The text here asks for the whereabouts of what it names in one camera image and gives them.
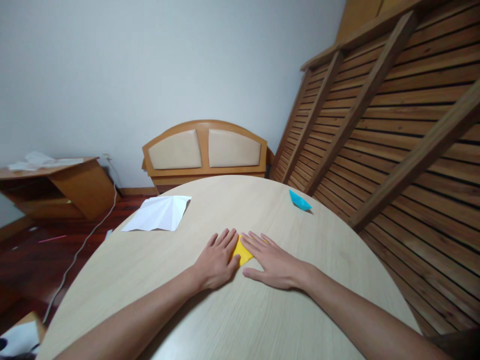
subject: bed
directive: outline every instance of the bed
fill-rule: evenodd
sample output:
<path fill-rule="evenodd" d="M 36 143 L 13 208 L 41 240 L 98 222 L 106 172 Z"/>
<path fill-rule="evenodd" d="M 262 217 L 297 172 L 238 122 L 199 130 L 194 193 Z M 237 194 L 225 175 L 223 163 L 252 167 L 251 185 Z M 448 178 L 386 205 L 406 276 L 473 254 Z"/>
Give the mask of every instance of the bed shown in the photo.
<path fill-rule="evenodd" d="M 160 193 L 217 175 L 264 178 L 272 156 L 266 140 L 220 120 L 183 122 L 147 142 L 142 150 L 142 169 Z"/>

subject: oval table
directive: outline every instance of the oval table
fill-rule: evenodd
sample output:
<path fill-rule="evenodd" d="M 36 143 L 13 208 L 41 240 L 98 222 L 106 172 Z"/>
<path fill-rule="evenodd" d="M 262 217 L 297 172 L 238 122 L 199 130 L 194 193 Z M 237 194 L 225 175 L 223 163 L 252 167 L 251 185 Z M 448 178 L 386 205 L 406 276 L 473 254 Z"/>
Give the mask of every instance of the oval table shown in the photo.
<path fill-rule="evenodd" d="M 294 206 L 289 189 L 312 206 Z M 78 274 L 56 312 L 38 360 L 52 359 L 121 308 L 195 262 L 224 228 L 265 233 L 294 256 L 419 327 L 383 265 L 359 236 L 313 198 L 253 176 L 208 177 L 164 195 L 191 196 L 176 231 L 121 232 L 125 220 Z M 256 259 L 243 267 L 261 269 Z M 363 359 L 338 326 L 305 294 L 245 278 L 192 298 L 142 359 Z"/>

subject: wooden side table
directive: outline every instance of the wooden side table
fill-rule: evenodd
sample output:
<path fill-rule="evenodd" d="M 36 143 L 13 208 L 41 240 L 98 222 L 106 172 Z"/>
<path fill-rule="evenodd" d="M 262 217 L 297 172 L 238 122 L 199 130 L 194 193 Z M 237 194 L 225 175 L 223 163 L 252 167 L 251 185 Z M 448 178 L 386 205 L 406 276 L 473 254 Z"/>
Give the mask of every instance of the wooden side table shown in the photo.
<path fill-rule="evenodd" d="M 37 171 L 1 168 L 0 192 L 32 219 L 92 220 L 112 207 L 116 191 L 97 159 Z"/>

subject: white cable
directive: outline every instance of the white cable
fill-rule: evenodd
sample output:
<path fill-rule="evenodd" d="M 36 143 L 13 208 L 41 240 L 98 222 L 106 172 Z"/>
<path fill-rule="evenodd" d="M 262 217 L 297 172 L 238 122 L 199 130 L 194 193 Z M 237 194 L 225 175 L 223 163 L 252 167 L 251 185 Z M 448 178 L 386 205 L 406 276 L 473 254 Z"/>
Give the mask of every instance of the white cable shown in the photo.
<path fill-rule="evenodd" d="M 115 170 L 114 166 L 112 165 L 112 163 L 110 162 L 110 159 L 107 159 L 108 163 L 111 165 L 111 167 L 113 168 L 113 170 Z M 113 191 L 115 192 L 115 196 L 113 197 L 113 206 L 111 207 L 110 211 L 108 212 L 108 214 L 103 218 L 102 221 L 100 221 L 100 223 L 95 226 L 93 228 L 93 230 L 91 231 L 91 233 L 85 238 L 85 240 L 83 241 L 83 244 L 81 245 L 80 249 L 78 249 L 78 251 L 75 253 L 75 255 L 73 256 L 73 261 L 71 263 L 71 265 L 68 267 L 68 269 L 63 273 L 63 279 L 61 280 L 61 283 L 60 283 L 60 286 L 58 287 L 58 289 L 56 290 L 55 294 L 53 295 L 53 297 L 51 298 L 50 300 L 50 303 L 48 304 L 48 308 L 46 309 L 46 313 L 45 313 L 45 316 L 43 318 L 43 321 L 42 323 L 45 324 L 45 322 L 47 321 L 47 318 L 49 317 L 49 314 L 50 314 L 50 309 L 52 308 L 52 305 L 54 304 L 54 301 L 55 301 L 55 298 L 58 296 L 58 294 L 60 293 L 60 290 L 62 290 L 62 288 L 64 287 L 65 285 L 65 280 L 67 279 L 67 275 L 69 273 L 69 271 L 72 269 L 72 267 L 74 266 L 75 262 L 77 261 L 77 256 L 80 254 L 80 252 L 83 250 L 83 248 L 85 247 L 85 245 L 87 244 L 87 240 L 92 236 L 92 234 L 95 232 L 95 230 L 97 230 L 97 228 L 102 225 L 104 223 L 104 221 L 109 217 L 109 215 L 112 213 L 112 211 L 114 210 L 114 207 L 115 205 L 117 204 L 117 189 L 116 189 L 116 181 L 115 179 L 113 179 Z"/>

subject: blue paper boat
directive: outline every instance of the blue paper boat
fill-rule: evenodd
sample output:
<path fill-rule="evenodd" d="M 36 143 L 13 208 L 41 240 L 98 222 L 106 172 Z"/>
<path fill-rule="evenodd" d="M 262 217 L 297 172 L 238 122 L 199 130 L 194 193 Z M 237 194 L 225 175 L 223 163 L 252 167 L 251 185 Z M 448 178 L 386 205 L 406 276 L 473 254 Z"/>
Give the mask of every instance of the blue paper boat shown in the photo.
<path fill-rule="evenodd" d="M 303 211 L 307 211 L 308 209 L 312 208 L 308 202 L 303 200 L 300 196 L 298 196 L 292 190 L 288 190 L 288 191 L 290 192 L 291 202 L 294 203 L 297 207 L 299 207 Z"/>

